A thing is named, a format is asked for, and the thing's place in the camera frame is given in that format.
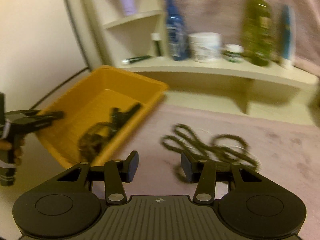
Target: pink blanket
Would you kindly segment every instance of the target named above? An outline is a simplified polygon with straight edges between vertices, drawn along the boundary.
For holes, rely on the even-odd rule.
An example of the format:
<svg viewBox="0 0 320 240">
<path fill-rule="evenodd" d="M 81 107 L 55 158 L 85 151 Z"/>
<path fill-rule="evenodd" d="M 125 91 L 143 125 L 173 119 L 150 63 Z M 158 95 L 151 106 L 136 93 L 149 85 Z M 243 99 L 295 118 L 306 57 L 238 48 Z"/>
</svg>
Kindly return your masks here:
<svg viewBox="0 0 320 240">
<path fill-rule="evenodd" d="M 172 134 L 176 123 L 190 126 L 206 143 L 211 134 L 239 135 L 249 151 L 261 162 L 260 174 L 299 196 L 307 207 L 307 219 L 300 231 L 304 240 L 320 239 L 320 129 L 246 116 L 220 114 L 190 108 L 161 105 L 114 158 L 125 159 L 139 152 L 140 164 L 132 183 L 125 184 L 130 195 L 190 195 L 196 184 L 181 183 L 173 167 L 180 155 L 160 145 L 160 138 Z M 104 185 L 94 185 L 104 198 Z M 227 193 L 224 184 L 216 187 L 216 198 Z"/>
</svg>

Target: yellow plastic bin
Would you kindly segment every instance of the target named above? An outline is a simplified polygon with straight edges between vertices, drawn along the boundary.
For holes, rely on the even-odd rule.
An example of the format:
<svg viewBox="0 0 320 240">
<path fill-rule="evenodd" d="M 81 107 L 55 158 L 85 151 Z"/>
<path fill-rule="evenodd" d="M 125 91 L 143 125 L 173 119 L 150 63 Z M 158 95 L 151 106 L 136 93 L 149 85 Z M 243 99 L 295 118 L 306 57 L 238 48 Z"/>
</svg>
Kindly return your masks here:
<svg viewBox="0 0 320 240">
<path fill-rule="evenodd" d="M 167 84 L 151 78 L 114 67 L 101 67 L 42 111 L 64 111 L 65 118 L 54 121 L 51 127 L 36 135 L 64 168 L 70 168 L 81 161 L 77 143 L 88 128 L 97 122 L 110 121 L 113 107 L 124 112 L 135 103 L 141 103 L 141 108 L 91 163 L 92 166 L 104 165 L 167 89 Z"/>
</svg>

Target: toiletry bottle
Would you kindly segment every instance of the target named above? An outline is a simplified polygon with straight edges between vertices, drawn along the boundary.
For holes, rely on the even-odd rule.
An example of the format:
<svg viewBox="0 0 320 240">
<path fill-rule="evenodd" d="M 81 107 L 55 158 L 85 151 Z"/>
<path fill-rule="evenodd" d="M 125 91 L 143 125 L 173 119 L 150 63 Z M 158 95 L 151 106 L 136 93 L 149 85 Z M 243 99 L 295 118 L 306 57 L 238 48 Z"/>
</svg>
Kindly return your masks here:
<svg viewBox="0 0 320 240">
<path fill-rule="evenodd" d="M 267 66 L 271 57 L 271 7 L 265 0 L 248 0 L 242 42 L 244 56 L 257 66 Z"/>
<path fill-rule="evenodd" d="M 296 51 L 296 25 L 294 10 L 284 5 L 280 23 L 280 66 L 292 69 Z"/>
<path fill-rule="evenodd" d="M 188 42 L 185 25 L 173 0 L 166 0 L 167 21 L 170 55 L 173 60 L 184 60 L 188 57 Z"/>
</svg>

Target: small bottle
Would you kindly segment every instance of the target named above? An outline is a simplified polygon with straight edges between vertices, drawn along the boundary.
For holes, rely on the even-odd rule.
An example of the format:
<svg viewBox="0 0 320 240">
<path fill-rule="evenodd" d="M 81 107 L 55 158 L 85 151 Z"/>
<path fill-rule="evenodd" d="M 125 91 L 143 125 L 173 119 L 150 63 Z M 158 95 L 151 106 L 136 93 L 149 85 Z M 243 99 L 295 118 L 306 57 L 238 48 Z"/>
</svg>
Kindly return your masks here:
<svg viewBox="0 0 320 240">
<path fill-rule="evenodd" d="M 188 57 L 187 32 L 183 18 L 174 5 L 173 0 L 166 0 L 167 3 L 167 21 L 166 28 L 170 47 L 170 55 L 173 60 L 184 60 Z"/>
</svg>

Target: shelf unit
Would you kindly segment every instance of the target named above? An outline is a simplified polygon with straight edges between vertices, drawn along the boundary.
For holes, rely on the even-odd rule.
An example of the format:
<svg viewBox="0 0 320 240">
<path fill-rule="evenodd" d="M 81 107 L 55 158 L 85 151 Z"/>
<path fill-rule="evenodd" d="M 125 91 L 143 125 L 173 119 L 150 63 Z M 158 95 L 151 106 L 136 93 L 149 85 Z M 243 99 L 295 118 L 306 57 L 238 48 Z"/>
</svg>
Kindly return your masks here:
<svg viewBox="0 0 320 240">
<path fill-rule="evenodd" d="M 203 110 L 299 124 L 320 124 L 319 79 L 276 63 L 258 67 L 244 61 L 211 64 L 169 57 L 162 0 L 135 0 L 126 17 L 119 0 L 84 0 L 104 63 L 166 82 L 165 102 Z M 164 57 L 122 65 L 129 57 L 152 55 L 151 33 L 160 33 Z"/>
<path fill-rule="evenodd" d="M 169 57 L 154 57 L 121 68 L 133 72 L 185 72 L 236 76 L 308 89 L 319 84 L 319 79 L 301 69 L 287 70 L 272 62 L 268 67 L 255 66 L 248 61 L 232 63 L 224 59 L 214 63 L 199 63 L 191 59 L 174 61 Z"/>
<path fill-rule="evenodd" d="M 135 0 L 137 13 L 130 16 L 124 15 L 120 0 L 84 1 L 95 36 L 102 37 L 98 43 L 108 65 L 121 67 L 126 58 L 155 55 L 151 33 L 166 39 L 161 0 Z"/>
</svg>

